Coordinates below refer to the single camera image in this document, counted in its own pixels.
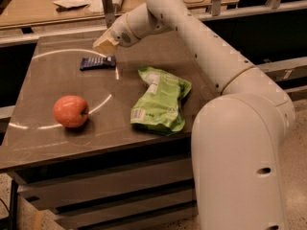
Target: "brown table surface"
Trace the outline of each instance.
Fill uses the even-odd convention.
[[[63,21],[81,21],[104,18],[102,12],[91,12],[87,8],[56,12],[56,0],[12,0],[0,15],[0,30],[9,27],[48,25]],[[238,0],[222,0],[223,4],[235,4]],[[120,13],[129,12],[144,3],[145,0],[124,0]],[[211,0],[184,0],[187,7],[208,7]]]
[[[0,149],[0,171],[191,135],[196,115],[213,95],[208,88],[211,84],[204,81],[177,35],[149,36],[131,48],[119,48],[116,70],[80,71],[82,58],[97,56],[91,47],[100,34],[39,40]],[[165,137],[131,127],[130,109],[146,91],[137,73],[144,64],[192,82],[182,106],[186,124],[181,133]],[[64,95],[79,95],[88,101],[90,117],[83,130],[67,129],[54,120],[53,104]]]

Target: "red apple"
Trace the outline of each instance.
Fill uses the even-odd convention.
[[[55,102],[53,114],[65,127],[80,127],[88,118],[88,103],[79,96],[63,96]]]

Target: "plastic bag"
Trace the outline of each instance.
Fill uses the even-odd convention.
[[[142,66],[138,73],[148,89],[131,109],[130,123],[136,128],[164,135],[181,131],[185,121],[180,104],[190,92],[192,83],[151,66]]]

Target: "workbench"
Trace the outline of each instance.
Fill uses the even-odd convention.
[[[54,4],[58,0],[11,0],[0,15],[0,30],[31,28],[63,23],[88,22],[103,20],[103,11],[90,10],[88,6],[75,8],[70,11],[56,11]],[[124,0],[117,15],[129,12],[146,0]],[[207,8],[211,0],[183,0],[189,9]],[[235,5],[238,0],[222,0],[222,5]]]
[[[115,69],[80,71],[96,57],[102,32],[41,38],[0,149],[0,173],[38,210],[49,209],[65,229],[142,229],[197,213],[190,154],[191,128],[214,92],[175,32],[119,48]],[[145,93],[142,65],[192,82],[182,100],[184,129],[171,136],[130,125]],[[52,113],[64,95],[84,97],[82,128],[59,125]]]

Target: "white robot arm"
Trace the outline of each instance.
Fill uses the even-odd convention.
[[[202,230],[287,230],[278,148],[291,130],[289,96],[212,32],[182,0],[146,0],[94,43],[101,53],[147,35],[177,31],[220,97],[192,130],[192,162]]]

